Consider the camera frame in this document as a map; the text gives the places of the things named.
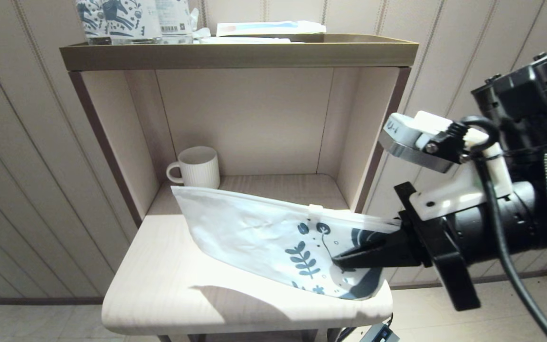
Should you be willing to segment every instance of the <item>white pouch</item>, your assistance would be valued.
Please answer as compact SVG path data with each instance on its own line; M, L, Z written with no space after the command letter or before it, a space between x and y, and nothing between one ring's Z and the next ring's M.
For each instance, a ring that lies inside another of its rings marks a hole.
M189 232L207 255L302 290L343 299L373 296L381 268L342 270L332 257L379 234L397 219L324 209L224 190L173 186Z

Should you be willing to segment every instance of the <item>shelf compartment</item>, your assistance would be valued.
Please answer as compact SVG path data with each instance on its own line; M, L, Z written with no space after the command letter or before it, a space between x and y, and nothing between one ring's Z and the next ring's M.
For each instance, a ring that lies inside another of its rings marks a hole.
M196 145L219 152L221 175L330 175L350 210L363 212L383 153L378 132L397 109L409 70L334 67L70 75L139 226L167 180L166 166L180 151Z
M170 186L174 185L170 181L161 185L147 216L182 214L170 191ZM222 176L219 189L306 206L317 204L329 209L349 210L335 180L328 175Z

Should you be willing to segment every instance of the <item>tile floor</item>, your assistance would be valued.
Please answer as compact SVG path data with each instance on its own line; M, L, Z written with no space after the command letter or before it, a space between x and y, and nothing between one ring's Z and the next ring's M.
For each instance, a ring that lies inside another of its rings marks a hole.
M525 280L547 314L547 277ZM508 282L477 285L482 308L453 310L443 288L394 291L392 329L402 342L545 341ZM361 327L346 339L360 341ZM100 306L0 305L0 342L159 342L123 336L100 324ZM178 336L173 342L188 342Z

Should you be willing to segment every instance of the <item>wooden shelf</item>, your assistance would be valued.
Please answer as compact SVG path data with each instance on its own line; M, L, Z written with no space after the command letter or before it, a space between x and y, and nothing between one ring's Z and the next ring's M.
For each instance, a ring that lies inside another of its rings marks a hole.
M379 323L392 312L387 283L348 301L298 290L202 253L170 191L161 186L104 299L115 333L175 335L325 329ZM326 175L224 177L221 188L300 204L346 209Z
M261 67L410 67L419 44L374 35L284 36L290 44L89 46L60 49L68 71Z

